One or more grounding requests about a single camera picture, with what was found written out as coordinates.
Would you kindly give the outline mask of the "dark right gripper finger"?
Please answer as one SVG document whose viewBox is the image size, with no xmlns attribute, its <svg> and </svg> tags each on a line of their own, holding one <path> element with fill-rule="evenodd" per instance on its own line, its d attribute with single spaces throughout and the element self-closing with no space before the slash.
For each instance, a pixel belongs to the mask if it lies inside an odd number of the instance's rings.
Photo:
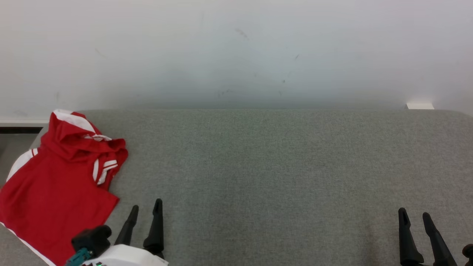
<svg viewBox="0 0 473 266">
<path fill-rule="evenodd" d="M 398 210 L 399 220 L 399 252 L 402 266 L 422 266 L 424 258 L 416 248 L 410 231 L 411 222 L 405 208 Z"/>
<path fill-rule="evenodd" d="M 434 256 L 433 266 L 456 266 L 457 263 L 451 254 L 440 232 L 436 228 L 429 213 L 422 215 L 426 234 L 429 236 Z"/>
</svg>

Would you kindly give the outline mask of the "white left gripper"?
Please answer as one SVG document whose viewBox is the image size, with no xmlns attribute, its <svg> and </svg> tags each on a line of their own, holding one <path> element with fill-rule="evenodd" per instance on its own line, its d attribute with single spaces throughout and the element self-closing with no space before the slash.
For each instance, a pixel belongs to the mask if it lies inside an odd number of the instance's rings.
<svg viewBox="0 0 473 266">
<path fill-rule="evenodd" d="M 164 260 L 164 223 L 163 202 L 155 201 L 152 210 L 153 220 L 147 238 L 144 240 L 144 249 L 130 246 L 133 229 L 137 223 L 139 206 L 134 205 L 125 221 L 115 245 L 108 248 L 102 255 L 85 261 L 84 266 L 167 266 Z"/>
</svg>

